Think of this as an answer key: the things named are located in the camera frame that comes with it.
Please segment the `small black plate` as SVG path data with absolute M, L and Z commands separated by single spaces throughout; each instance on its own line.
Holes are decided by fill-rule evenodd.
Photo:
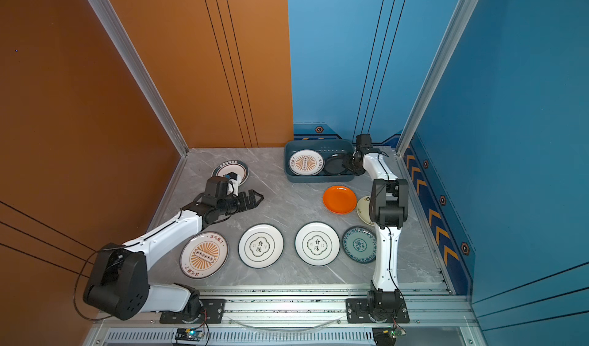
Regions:
M 348 157 L 350 157 L 350 155 L 345 153 L 332 154 L 325 159 L 323 171 L 327 176 L 349 175 L 351 172 L 348 170 L 345 163 L 348 160 Z

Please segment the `white plate dark rim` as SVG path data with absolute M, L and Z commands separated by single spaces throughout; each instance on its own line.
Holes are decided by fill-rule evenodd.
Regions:
M 218 165 L 212 172 L 212 177 L 228 177 L 244 184 L 249 176 L 248 166 L 240 160 L 227 160 Z

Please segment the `orange plastic plate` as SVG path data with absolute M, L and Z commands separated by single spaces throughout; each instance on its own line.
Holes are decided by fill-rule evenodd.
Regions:
M 330 212 L 345 215 L 356 209 L 357 197 L 346 186 L 331 186 L 324 192 L 323 203 Z

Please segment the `cream plate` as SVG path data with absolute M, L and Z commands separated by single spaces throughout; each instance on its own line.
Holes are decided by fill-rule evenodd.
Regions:
M 369 225 L 369 226 L 373 226 L 373 222 L 371 221 L 371 217 L 370 217 L 370 201 L 371 201 L 371 197 L 370 196 L 365 196 L 360 198 L 360 200 L 358 200 L 357 202 L 357 206 L 356 206 L 356 212 L 358 217 L 360 218 L 360 220 Z

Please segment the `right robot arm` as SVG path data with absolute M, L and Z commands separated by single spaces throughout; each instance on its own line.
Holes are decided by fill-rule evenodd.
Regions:
M 388 167 L 384 153 L 373 148 L 369 153 L 356 151 L 344 157 L 347 171 L 372 179 L 369 217 L 376 235 L 376 259 L 368 315 L 376 322 L 407 324 L 407 305 L 397 276 L 400 234 L 409 213 L 409 184 Z

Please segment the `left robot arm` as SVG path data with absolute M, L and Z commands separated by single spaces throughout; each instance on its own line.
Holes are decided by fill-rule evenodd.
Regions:
M 125 321 L 146 312 L 175 316 L 185 323 L 200 320 L 199 291 L 186 285 L 150 283 L 148 272 L 190 236 L 234 215 L 253 210 L 264 200 L 255 190 L 242 192 L 240 176 L 211 177 L 206 189 L 158 228 L 122 245 L 109 243 L 93 253 L 94 266 L 82 294 L 85 304 Z

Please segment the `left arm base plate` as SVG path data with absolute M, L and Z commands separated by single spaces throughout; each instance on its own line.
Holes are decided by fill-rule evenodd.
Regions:
M 162 312 L 160 324 L 217 325 L 222 323 L 226 301 L 223 298 L 190 300 L 182 312 Z

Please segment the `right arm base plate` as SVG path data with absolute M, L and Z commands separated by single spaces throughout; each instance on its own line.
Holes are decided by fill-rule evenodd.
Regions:
M 369 304 L 366 298 L 347 298 L 345 301 L 348 323 L 397 323 L 408 324 L 410 316 L 405 301 L 393 306 Z

